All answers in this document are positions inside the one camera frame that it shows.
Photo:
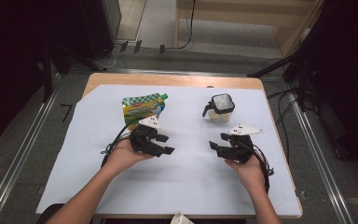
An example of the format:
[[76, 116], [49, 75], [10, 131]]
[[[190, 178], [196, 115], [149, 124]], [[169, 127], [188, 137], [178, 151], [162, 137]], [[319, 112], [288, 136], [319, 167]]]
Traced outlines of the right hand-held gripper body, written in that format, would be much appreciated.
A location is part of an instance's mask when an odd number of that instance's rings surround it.
[[265, 161], [265, 156], [262, 151], [253, 144], [251, 134], [262, 133], [262, 129], [258, 129], [251, 126], [238, 124], [231, 128], [227, 133], [231, 135], [229, 147], [223, 147], [221, 152], [217, 152], [217, 156], [233, 160], [238, 163], [247, 162], [253, 155], [256, 155], [258, 159]]

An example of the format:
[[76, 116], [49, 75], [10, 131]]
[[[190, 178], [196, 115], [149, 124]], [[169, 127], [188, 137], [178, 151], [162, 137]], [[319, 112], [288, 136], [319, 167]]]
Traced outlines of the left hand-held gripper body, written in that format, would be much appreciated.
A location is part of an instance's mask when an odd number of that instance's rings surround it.
[[153, 142], [160, 134], [158, 117], [156, 115], [139, 119], [138, 126], [131, 131], [131, 146], [135, 152], [145, 153], [154, 157], [160, 157], [163, 153], [162, 146]]

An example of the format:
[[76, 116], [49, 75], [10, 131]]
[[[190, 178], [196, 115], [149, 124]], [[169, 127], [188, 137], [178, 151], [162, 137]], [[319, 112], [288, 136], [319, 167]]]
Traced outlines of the clear jar with black lid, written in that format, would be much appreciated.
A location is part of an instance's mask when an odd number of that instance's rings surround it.
[[208, 104], [204, 107], [202, 116], [209, 116], [214, 123], [229, 122], [231, 114], [235, 109], [232, 98], [227, 93], [214, 95]]

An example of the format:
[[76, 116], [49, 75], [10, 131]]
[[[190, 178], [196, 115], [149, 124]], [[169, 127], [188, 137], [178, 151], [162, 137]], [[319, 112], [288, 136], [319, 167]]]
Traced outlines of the green and yellow spout pouch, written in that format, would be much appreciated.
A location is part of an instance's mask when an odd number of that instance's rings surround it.
[[131, 132], [138, 126], [138, 120], [156, 115], [159, 117], [165, 108], [166, 93], [153, 93], [144, 96], [122, 99], [123, 115], [127, 129]]

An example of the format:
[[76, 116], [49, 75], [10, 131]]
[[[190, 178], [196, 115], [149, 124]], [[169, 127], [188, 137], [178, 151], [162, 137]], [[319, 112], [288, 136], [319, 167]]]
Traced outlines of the person's left hand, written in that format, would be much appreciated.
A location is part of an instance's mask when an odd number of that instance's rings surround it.
[[135, 152], [129, 139], [119, 141], [111, 152], [105, 167], [113, 175], [118, 175], [139, 161], [151, 159], [148, 154]]

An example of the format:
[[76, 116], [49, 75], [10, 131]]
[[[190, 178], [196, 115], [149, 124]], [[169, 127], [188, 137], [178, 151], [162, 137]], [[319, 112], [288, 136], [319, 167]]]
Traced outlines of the person's right hand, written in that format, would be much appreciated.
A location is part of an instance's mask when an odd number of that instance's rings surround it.
[[265, 179], [260, 162], [256, 156], [252, 156], [243, 164], [228, 159], [225, 159], [225, 163], [234, 170], [240, 182], [249, 193], [265, 192]]

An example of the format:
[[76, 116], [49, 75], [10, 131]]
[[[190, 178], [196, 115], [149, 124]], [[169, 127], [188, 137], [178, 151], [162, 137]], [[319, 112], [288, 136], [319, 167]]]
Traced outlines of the white paper object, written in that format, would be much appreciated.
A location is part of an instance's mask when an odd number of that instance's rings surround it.
[[191, 221], [188, 217], [186, 217], [182, 213], [175, 214], [170, 224], [195, 224], [193, 221]]

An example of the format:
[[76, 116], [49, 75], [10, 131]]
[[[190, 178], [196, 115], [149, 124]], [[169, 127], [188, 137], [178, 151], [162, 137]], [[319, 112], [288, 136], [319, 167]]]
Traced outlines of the black stand leg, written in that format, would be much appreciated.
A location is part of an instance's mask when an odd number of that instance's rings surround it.
[[268, 73], [270, 73], [278, 68], [285, 66], [286, 64], [290, 63], [295, 57], [296, 57], [295, 54], [289, 55], [283, 59], [280, 59], [276, 63], [274, 63], [266, 68], [261, 69], [258, 72], [248, 74], [247, 77], [260, 78], [260, 77], [267, 75]]

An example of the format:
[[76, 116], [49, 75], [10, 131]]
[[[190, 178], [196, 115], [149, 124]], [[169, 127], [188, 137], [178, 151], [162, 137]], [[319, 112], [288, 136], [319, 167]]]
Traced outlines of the dark round object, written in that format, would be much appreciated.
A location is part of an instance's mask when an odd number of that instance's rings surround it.
[[39, 217], [36, 224], [45, 224], [51, 217], [53, 217], [61, 208], [63, 203], [55, 203], [50, 205]]

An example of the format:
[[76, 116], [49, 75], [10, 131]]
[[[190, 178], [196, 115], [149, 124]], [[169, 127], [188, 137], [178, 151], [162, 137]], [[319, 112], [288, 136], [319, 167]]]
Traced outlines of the black cabinet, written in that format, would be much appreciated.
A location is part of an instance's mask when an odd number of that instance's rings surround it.
[[113, 49], [121, 22], [118, 0], [80, 0], [88, 35], [88, 55], [98, 60]]

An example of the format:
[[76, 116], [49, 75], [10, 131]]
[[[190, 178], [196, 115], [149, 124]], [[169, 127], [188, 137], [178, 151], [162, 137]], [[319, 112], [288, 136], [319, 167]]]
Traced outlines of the dark curtain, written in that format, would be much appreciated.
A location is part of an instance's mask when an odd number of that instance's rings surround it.
[[358, 161], [358, 0], [325, 0], [310, 38], [319, 115], [338, 156]]
[[56, 40], [68, 2], [0, 0], [0, 136], [36, 91], [49, 96], [48, 63], [69, 70]]

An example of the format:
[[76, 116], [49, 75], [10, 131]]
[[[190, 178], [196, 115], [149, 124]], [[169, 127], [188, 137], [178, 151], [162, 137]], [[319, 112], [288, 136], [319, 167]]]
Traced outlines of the metal floor rail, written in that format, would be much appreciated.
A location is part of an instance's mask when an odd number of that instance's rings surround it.
[[[165, 70], [144, 70], [144, 69], [113, 69], [93, 71], [89, 69], [72, 69], [71, 73], [111, 73], [111, 74], [150, 74], [150, 75], [170, 75], [170, 76], [192, 76], [192, 77], [248, 77], [246, 74], [239, 73], [217, 73], [217, 72], [199, 72], [199, 71], [165, 71]], [[264, 80], [282, 79], [282, 75], [264, 75]]]
[[300, 109], [300, 106], [298, 105], [296, 100], [296, 95], [294, 93], [290, 94], [289, 99], [294, 104], [293, 109], [296, 113], [297, 120], [302, 129], [303, 134], [305, 135], [306, 141], [310, 148], [310, 153], [312, 155], [312, 158], [314, 159], [317, 170], [324, 183], [324, 187], [328, 195], [329, 201], [335, 210], [338, 222], [340, 224], [354, 224], [345, 199], [341, 194], [336, 179], [334, 178], [330, 167], [324, 157], [322, 148], [320, 147], [320, 144], [314, 134], [314, 131], [312, 130], [307, 114]]
[[0, 182], [0, 213], [7, 201], [8, 196], [10, 195], [10, 192], [13, 190], [13, 188], [15, 186], [15, 183], [21, 173], [22, 167], [23, 167], [24, 163], [26, 162], [26, 160], [33, 148], [34, 142], [45, 123], [48, 113], [55, 102], [55, 99], [57, 96], [57, 91], [58, 91], [59, 87], [61, 86], [61, 84], [62, 84], [62, 74], [56, 73], [53, 76], [52, 94], [49, 96], [49, 98], [46, 100], [46, 102], [44, 102], [40, 106], [40, 108], [32, 122], [31, 127], [28, 129], [28, 132], [25, 135], [25, 137], [23, 138], [21, 145], [20, 145], [12, 163], [8, 167], [3, 180]]

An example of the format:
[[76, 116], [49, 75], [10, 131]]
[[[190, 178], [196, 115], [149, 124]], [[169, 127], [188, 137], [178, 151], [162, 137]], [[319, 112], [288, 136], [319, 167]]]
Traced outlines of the wooden frame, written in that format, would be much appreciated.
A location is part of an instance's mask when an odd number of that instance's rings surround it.
[[283, 56], [297, 50], [305, 30], [318, 20], [326, 0], [196, 0], [195, 20], [267, 25]]

